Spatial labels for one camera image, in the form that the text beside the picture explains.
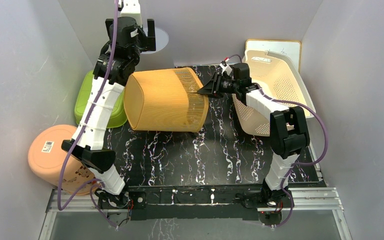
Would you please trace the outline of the green plastic tub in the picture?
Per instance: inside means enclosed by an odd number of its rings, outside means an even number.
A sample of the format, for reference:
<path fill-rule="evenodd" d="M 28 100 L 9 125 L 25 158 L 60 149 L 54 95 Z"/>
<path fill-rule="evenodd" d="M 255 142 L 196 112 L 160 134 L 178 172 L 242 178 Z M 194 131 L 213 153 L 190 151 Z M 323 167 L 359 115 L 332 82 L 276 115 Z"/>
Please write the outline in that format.
<path fill-rule="evenodd" d="M 74 105 L 74 117 L 75 122 L 78 125 L 85 113 L 86 105 L 89 99 L 89 95 L 92 90 L 92 82 L 94 79 L 93 70 L 90 70 L 84 77 L 81 84 L 77 99 Z M 114 107 L 112 109 L 111 116 L 107 123 L 107 129 L 118 128 L 123 126 L 127 121 L 127 115 L 124 108 L 124 95 L 123 91 L 117 98 Z"/>

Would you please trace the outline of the grey plastic bucket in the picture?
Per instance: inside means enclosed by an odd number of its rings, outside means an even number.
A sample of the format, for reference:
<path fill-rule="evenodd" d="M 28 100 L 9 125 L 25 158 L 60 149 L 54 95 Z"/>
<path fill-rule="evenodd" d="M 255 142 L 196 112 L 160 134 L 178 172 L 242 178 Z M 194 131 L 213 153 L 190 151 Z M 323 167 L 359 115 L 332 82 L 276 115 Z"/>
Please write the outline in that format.
<path fill-rule="evenodd" d="M 140 62 L 136 71 L 151 71 L 160 69 L 173 69 L 175 67 L 169 35 L 161 28 L 155 28 L 156 50 L 140 54 Z"/>

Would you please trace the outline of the cream perforated laundry basket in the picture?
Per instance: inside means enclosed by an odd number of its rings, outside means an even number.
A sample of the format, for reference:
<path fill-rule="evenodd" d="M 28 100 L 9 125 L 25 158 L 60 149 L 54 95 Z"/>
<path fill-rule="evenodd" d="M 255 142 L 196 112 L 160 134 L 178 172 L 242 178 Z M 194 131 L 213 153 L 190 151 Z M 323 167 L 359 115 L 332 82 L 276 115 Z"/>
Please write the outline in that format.
<path fill-rule="evenodd" d="M 316 110 L 298 69 L 287 55 L 247 49 L 244 62 L 250 68 L 252 82 L 259 84 L 266 95 L 277 100 L 298 102 Z M 249 135 L 268 137 L 269 120 L 243 104 L 234 94 L 232 98 L 242 130 Z"/>

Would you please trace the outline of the yellow slatted plastic basket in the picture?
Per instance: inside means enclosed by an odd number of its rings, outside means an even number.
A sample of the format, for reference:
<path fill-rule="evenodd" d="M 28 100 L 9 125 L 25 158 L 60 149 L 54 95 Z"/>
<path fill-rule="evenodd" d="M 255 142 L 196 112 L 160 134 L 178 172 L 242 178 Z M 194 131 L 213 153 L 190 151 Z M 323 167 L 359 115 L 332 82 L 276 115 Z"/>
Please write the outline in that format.
<path fill-rule="evenodd" d="M 190 67 L 134 72 L 124 89 L 124 110 L 134 131 L 199 132 L 209 110 Z"/>

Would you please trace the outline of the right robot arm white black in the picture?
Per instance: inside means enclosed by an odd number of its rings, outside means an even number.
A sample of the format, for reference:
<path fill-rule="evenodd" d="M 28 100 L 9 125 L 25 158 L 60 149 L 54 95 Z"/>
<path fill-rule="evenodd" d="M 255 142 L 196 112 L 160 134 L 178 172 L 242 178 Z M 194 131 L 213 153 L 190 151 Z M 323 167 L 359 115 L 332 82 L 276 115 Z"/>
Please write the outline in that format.
<path fill-rule="evenodd" d="M 198 94 L 221 98 L 232 94 L 247 107 L 256 110 L 269 121 L 269 142 L 273 151 L 268 174 L 263 180 L 261 192 L 243 195 L 275 207 L 288 194 L 288 177 L 301 153 L 310 144 L 310 135 L 302 107 L 288 107 L 264 93 L 263 88 L 252 81 L 247 63 L 220 63 L 222 71 L 198 90 Z"/>

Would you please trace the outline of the orange plastic bucket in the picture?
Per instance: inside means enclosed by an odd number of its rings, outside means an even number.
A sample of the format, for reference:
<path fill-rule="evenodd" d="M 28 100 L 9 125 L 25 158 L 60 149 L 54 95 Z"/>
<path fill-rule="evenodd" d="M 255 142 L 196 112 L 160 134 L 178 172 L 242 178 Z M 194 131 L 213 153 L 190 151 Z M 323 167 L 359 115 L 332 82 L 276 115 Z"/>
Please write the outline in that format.
<path fill-rule="evenodd" d="M 28 151 L 28 164 L 35 175 L 52 185 L 59 184 L 60 172 L 67 156 L 61 145 L 64 140 L 71 139 L 76 129 L 68 124 L 55 125 L 35 138 Z M 85 195 L 97 182 L 91 181 L 84 187 L 81 185 L 94 178 L 95 175 L 87 167 L 71 156 L 64 171 L 61 189 L 70 194 L 79 190 L 78 195 Z"/>

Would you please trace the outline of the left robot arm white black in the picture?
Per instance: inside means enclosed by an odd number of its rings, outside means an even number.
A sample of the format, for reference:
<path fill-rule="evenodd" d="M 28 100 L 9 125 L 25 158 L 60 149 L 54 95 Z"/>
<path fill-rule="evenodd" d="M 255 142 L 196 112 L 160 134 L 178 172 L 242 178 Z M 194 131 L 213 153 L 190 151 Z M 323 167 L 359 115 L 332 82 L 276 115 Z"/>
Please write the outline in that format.
<path fill-rule="evenodd" d="M 147 31 L 130 16 L 106 19 L 105 26 L 109 40 L 93 69 L 83 116 L 71 139 L 64 140 L 61 148 L 94 174 L 115 207 L 124 208 L 129 203 L 129 194 L 123 191 L 124 179 L 114 165 L 116 153 L 104 148 L 104 136 L 115 103 L 134 73 L 141 53 L 156 49 L 155 21 L 147 19 Z"/>

